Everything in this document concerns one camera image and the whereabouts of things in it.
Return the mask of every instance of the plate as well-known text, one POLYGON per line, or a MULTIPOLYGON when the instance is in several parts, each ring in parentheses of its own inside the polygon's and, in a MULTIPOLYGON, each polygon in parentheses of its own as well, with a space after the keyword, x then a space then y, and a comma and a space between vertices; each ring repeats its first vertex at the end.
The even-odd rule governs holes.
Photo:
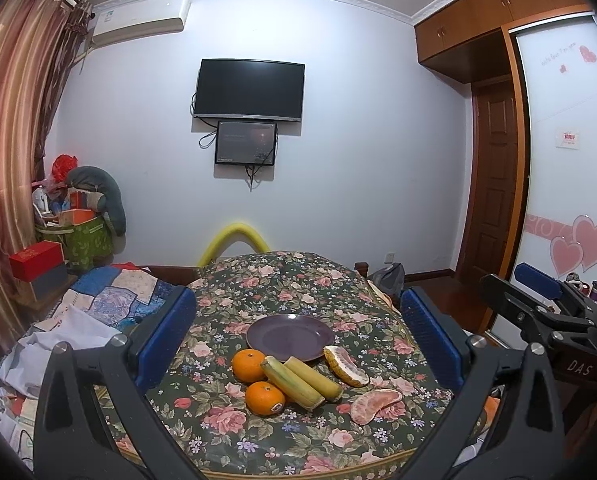
POLYGON ((335 334, 315 317, 273 314, 254 322, 245 339, 250 348, 284 363, 292 356, 301 361, 318 359, 323 347, 334 343, 335 334))

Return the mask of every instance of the blue gripper pad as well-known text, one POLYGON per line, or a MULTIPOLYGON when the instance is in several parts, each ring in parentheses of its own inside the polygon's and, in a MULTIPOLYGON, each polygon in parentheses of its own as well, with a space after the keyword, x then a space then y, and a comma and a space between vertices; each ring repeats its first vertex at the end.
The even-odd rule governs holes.
POLYGON ((453 318, 442 314, 419 286, 403 292, 401 315, 438 384, 457 394, 469 369, 465 332, 453 318))
POLYGON ((516 266, 514 277, 519 283, 531 288, 548 300, 560 300, 563 296, 560 282, 526 263, 516 266))
POLYGON ((131 334, 128 364, 142 394, 163 380, 195 317, 196 297, 189 288, 179 285, 163 306, 131 334))

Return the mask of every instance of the television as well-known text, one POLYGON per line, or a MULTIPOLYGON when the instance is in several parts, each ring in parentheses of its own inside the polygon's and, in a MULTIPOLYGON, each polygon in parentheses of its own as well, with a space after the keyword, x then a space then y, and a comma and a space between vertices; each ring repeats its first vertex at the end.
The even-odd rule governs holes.
POLYGON ((300 121, 305 65, 252 59, 203 59, 194 117, 300 121))
POLYGON ((214 163, 235 166, 273 166, 276 155, 275 123, 219 121, 214 163))

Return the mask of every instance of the orange fruit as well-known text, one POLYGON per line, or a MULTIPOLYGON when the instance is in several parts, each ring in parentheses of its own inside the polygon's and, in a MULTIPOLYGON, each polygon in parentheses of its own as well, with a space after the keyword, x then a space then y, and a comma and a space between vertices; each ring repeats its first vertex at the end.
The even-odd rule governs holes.
POLYGON ((274 415, 285 406, 285 395, 273 384, 260 381, 247 387, 245 403, 256 415, 274 415))
POLYGON ((258 350, 247 348, 236 352, 232 357, 232 371, 234 377, 243 383, 256 383, 265 378, 261 369, 261 362, 265 359, 265 354, 258 350))

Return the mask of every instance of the green storage bin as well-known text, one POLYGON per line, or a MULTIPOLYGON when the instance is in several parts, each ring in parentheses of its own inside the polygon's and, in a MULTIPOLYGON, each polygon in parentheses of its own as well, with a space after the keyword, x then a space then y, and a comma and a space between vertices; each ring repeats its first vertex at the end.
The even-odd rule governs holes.
POLYGON ((36 226, 41 239, 59 242, 69 266, 90 270, 94 259, 112 254, 112 235, 101 216, 73 226, 36 226))

